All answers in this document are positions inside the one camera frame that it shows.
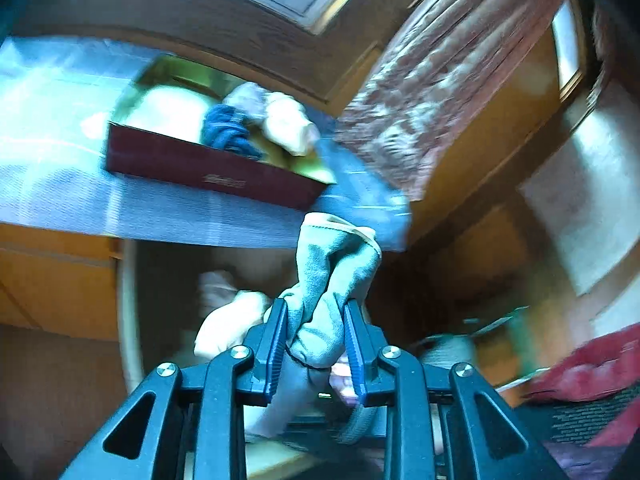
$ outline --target red box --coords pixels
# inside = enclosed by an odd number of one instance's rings
[[[235,153],[110,122],[107,171],[308,211],[327,184]]]

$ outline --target window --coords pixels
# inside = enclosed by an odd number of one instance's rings
[[[568,85],[575,80],[580,69],[580,51],[578,34],[572,5],[565,0],[552,22],[556,52],[558,53],[558,75],[560,91],[569,89]]]

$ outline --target wooden door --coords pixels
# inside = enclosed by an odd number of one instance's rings
[[[14,34],[162,48],[339,115],[421,0],[32,0]]]

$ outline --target wall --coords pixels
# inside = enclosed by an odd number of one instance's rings
[[[640,105],[613,81],[531,176],[511,182],[438,250],[412,254],[413,279],[428,291],[426,311],[414,318],[420,336],[472,332],[526,306],[527,341],[519,349],[504,330],[476,340],[479,367],[504,384],[525,357],[548,367],[590,338],[638,321],[639,197]]]

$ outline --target laundry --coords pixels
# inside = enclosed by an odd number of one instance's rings
[[[233,106],[246,115],[247,120],[261,125],[267,117],[267,91],[256,83],[243,83],[227,95],[222,104]]]
[[[640,428],[640,397],[627,407],[587,444],[588,447],[626,446]]]
[[[158,85],[136,103],[124,124],[175,139],[198,142],[202,117],[215,104],[215,99],[191,89]]]
[[[267,295],[241,290],[234,300],[211,312],[200,327],[193,353],[213,359],[229,348],[242,344],[248,330],[262,323],[269,306]]]
[[[266,139],[262,134],[262,129],[254,124],[249,124],[249,142],[258,150],[264,153],[264,158],[260,161],[271,166],[289,169],[288,159],[291,158],[285,154],[285,151],[275,142]]]
[[[311,152],[320,133],[305,114],[304,107],[293,97],[280,92],[266,97],[264,136],[282,146],[291,155]]]
[[[200,133],[201,143],[216,150],[262,160],[264,153],[249,142],[246,116],[229,105],[213,105],[206,113]]]
[[[231,303],[238,294],[233,286],[233,276],[226,270],[203,272],[198,277],[200,313],[207,317],[217,308]]]

